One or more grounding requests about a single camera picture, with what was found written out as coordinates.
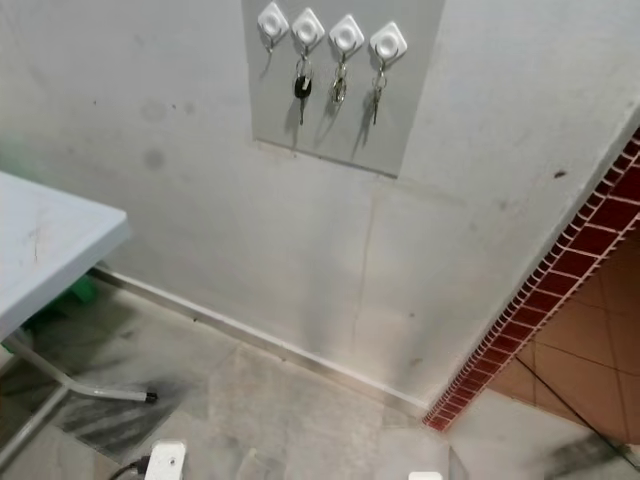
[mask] gray panel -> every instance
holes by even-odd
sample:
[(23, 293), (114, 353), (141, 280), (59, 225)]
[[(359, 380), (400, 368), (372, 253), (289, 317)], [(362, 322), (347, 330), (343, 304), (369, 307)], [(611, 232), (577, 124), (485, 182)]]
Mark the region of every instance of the gray panel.
[[(397, 176), (422, 93), (430, 53), (444, 0), (279, 0), (289, 23), (306, 7), (313, 9), (327, 34), (309, 55), (313, 65), (313, 90), (307, 100), (305, 122), (298, 125), (299, 103), (293, 97), (293, 79), (299, 53), (291, 32), (271, 55), (265, 50), (257, 18), (268, 0), (243, 0), (243, 14), (253, 135), (256, 139), (367, 169)], [(328, 32), (351, 13), (366, 43), (348, 61), (348, 92), (339, 110), (328, 95), (339, 55)], [(378, 122), (371, 125), (372, 79), (379, 63), (369, 38), (389, 21), (395, 21), (409, 49), (387, 70)]]

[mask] black rubber foot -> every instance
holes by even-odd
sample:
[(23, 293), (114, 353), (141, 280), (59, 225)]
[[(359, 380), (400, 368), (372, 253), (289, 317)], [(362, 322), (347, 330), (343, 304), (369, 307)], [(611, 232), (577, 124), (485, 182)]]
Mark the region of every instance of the black rubber foot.
[(147, 392), (147, 398), (144, 403), (156, 403), (158, 401), (158, 394), (155, 392)]

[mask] wall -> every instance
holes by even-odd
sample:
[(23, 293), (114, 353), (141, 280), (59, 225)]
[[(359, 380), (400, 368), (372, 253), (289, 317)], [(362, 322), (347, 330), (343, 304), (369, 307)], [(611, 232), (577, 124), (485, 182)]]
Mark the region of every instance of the wall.
[(251, 140), (239, 2), (0, 6), (0, 168), (126, 209), (118, 272), (424, 401), (640, 93), (633, 0), (448, 0), (393, 181)]
[[(313, 156), (358, 165), (396, 177), (424, 86), (430, 54), (438, 33), (444, 0), (322, 0), (313, 10), (325, 25), (327, 36), (309, 53), (313, 91), (305, 102), (300, 127), (300, 103), (292, 95), (300, 46), (294, 35), (285, 35), (272, 55), (267, 55), (256, 25), (265, 0), (243, 0), (245, 44), (249, 64), (249, 92), (253, 136), (258, 140), (294, 148)], [(278, 0), (292, 25), (302, 13), (300, 0)], [(353, 15), (364, 35), (374, 35), (393, 19), (411, 44), (398, 61), (386, 68), (376, 125), (373, 126), (372, 81), (380, 61), (365, 43), (347, 59), (347, 98), (339, 108), (328, 91), (341, 56), (328, 40), (331, 30), (346, 13)]]

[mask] key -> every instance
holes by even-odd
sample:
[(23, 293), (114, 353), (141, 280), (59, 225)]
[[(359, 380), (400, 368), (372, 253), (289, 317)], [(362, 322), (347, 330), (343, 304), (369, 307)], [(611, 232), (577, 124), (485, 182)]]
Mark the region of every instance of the key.
[(347, 95), (347, 82), (344, 77), (336, 78), (331, 86), (331, 101), (334, 105), (341, 105)]
[(380, 103), (380, 97), (382, 96), (382, 88), (376, 87), (373, 91), (373, 124), (378, 121), (378, 104)]
[(300, 100), (300, 125), (304, 123), (304, 106), (307, 97), (311, 95), (311, 87), (311, 76), (304, 74), (298, 75), (293, 85), (293, 94)]

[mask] baseboard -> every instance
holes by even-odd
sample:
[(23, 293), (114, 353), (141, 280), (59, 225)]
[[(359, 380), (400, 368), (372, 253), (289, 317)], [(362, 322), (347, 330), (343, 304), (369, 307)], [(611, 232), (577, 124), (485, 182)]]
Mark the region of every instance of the baseboard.
[(362, 393), (383, 404), (420, 419), (428, 405), (414, 397), (403, 394), (387, 385), (371, 380), (334, 362), (302, 350), (276, 337), (252, 328), (225, 315), (196, 305), (177, 295), (152, 287), (146, 283), (102, 267), (92, 269), (90, 275), (123, 290), (130, 291), (151, 302), (209, 325), (231, 337), (266, 350), (278, 357), (322, 375), (340, 385)]

